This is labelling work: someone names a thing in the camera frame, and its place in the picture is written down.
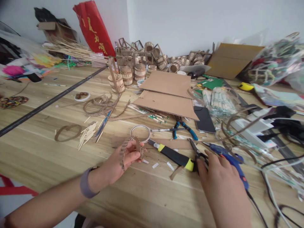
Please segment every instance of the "person's left hand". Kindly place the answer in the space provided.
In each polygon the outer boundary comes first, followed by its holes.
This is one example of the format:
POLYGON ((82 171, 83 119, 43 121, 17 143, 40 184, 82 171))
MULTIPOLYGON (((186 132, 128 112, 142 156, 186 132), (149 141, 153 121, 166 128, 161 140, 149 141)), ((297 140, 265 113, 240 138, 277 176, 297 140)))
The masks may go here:
POLYGON ((102 173, 107 177, 108 184, 114 184, 124 173, 125 170, 134 162, 141 162, 140 152, 136 151, 136 141, 129 141, 126 152, 123 158, 124 170, 121 168, 122 156, 120 153, 121 146, 119 146, 108 160, 100 167, 102 173))

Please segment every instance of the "white power strip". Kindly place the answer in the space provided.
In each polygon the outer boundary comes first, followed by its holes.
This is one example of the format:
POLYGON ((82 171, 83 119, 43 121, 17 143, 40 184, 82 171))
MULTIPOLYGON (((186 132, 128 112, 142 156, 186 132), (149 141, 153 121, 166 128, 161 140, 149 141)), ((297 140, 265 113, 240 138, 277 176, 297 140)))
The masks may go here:
MULTIPOLYGON (((265 113, 269 112, 269 109, 263 109, 261 111, 254 112, 247 116, 247 118, 250 121, 253 121, 257 119, 259 116, 264 115, 265 113)), ((265 131, 267 129, 273 128, 273 125, 271 124, 273 122, 272 119, 260 119, 258 122, 256 122, 251 127, 247 128, 245 131, 241 133, 241 135, 247 139, 252 144, 256 145, 257 147, 261 149, 268 149, 277 146, 272 140, 268 140, 266 142, 263 142, 261 139, 258 138, 259 135, 263 135, 261 133, 262 131, 265 131)), ((240 131, 244 127, 246 127, 250 122, 245 119, 237 119, 231 122, 231 126, 237 130, 240 131)))

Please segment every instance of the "hand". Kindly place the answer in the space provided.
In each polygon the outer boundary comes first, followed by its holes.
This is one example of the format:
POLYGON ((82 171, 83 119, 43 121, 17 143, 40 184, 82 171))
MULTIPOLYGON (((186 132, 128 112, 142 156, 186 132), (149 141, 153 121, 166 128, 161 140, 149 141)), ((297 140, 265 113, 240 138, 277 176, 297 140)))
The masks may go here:
POLYGON ((139 159, 140 152, 136 151, 136 141, 131 140, 126 147, 126 152, 123 159, 123 170, 121 168, 122 156, 119 154, 120 149, 121 146, 119 146, 108 158, 108 160, 100 167, 102 170, 102 175, 107 177, 108 184, 114 184, 132 163, 142 161, 142 159, 139 159))
POLYGON ((199 177, 217 228, 251 227, 251 206, 237 169, 225 158, 205 152, 209 168, 198 159, 199 177))

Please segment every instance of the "scissors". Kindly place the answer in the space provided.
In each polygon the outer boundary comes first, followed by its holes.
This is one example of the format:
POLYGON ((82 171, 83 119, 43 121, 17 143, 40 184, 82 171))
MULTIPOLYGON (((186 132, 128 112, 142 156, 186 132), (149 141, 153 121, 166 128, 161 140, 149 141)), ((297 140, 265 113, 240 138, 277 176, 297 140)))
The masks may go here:
POLYGON ((190 143, 191 143, 191 146, 192 146, 193 150, 196 152, 195 161, 196 161, 197 159, 199 159, 200 157, 203 157, 203 158, 204 158, 204 164, 205 164, 205 166, 206 166, 206 168, 207 168, 207 170, 208 170, 208 166, 209 166, 208 156, 205 155, 205 154, 203 154, 203 153, 197 148, 197 146, 195 145, 195 143, 193 142, 192 139, 189 138, 189 141, 190 141, 190 143))

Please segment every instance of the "red chair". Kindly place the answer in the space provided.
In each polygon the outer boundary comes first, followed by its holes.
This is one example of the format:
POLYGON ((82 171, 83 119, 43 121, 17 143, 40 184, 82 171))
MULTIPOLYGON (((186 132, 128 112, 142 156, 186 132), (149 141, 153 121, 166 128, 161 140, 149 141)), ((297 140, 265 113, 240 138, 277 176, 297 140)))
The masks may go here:
POLYGON ((15 187, 13 182, 9 178, 1 174, 0 177, 5 186, 5 187, 0 187, 0 195, 26 195, 26 194, 31 194, 32 196, 38 195, 37 192, 25 186, 15 187))

